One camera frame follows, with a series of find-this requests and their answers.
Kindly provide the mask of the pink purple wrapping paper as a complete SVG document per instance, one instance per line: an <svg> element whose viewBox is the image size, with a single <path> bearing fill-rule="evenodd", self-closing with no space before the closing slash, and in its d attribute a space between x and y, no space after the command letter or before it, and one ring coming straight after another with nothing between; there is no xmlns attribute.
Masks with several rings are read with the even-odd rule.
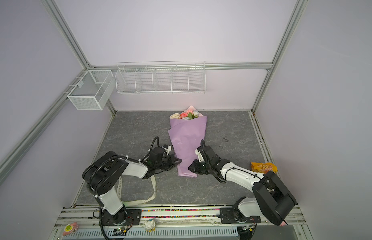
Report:
<svg viewBox="0 0 372 240"><path fill-rule="evenodd" d="M197 111L193 106L188 109ZM195 150L200 147L201 140L205 138L207 121L208 118L201 113L195 119L191 116L184 119L170 119L171 128L168 131L170 140L176 157L182 159L177 166L180 177L197 177L197 174L188 170L188 167L198 159Z"/></svg>

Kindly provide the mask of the cream fake rose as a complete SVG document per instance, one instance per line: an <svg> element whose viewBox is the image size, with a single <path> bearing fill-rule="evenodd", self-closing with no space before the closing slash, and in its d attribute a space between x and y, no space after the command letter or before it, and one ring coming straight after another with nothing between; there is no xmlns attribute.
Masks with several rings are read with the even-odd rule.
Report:
<svg viewBox="0 0 372 240"><path fill-rule="evenodd" d="M181 119L181 115L179 113L174 113L170 116L170 119Z"/></svg>

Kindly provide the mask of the red pink fake rose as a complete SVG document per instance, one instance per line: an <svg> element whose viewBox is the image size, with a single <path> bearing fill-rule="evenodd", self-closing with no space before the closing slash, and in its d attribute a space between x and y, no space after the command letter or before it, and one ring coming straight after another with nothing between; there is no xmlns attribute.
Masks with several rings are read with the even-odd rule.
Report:
<svg viewBox="0 0 372 240"><path fill-rule="evenodd" d="M187 118L188 117L188 113L187 112L183 112L180 114L180 118L181 119L184 119L184 118Z"/></svg>

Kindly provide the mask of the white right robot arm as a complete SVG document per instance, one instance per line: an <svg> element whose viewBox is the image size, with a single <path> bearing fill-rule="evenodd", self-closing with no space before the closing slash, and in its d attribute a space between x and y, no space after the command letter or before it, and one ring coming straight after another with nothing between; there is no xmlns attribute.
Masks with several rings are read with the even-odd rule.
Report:
<svg viewBox="0 0 372 240"><path fill-rule="evenodd" d="M229 221L256 223L253 217L265 217L279 226L297 204L286 185L272 171L256 173L218 156L209 160L194 160L189 170L198 175L212 175L221 183L233 182L253 193L253 198L237 200L232 206Z"/></svg>

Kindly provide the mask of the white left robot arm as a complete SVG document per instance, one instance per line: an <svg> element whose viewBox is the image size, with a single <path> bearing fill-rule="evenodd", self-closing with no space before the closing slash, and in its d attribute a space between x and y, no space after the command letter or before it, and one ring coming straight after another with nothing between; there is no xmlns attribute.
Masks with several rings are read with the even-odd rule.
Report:
<svg viewBox="0 0 372 240"><path fill-rule="evenodd" d="M121 176L132 176L139 179L152 179L154 175L169 171L182 162L171 147L150 150L142 159L135 160L128 156L107 152L82 173L86 188L99 204L102 224L121 226L128 221L126 204L122 202L115 189Z"/></svg>

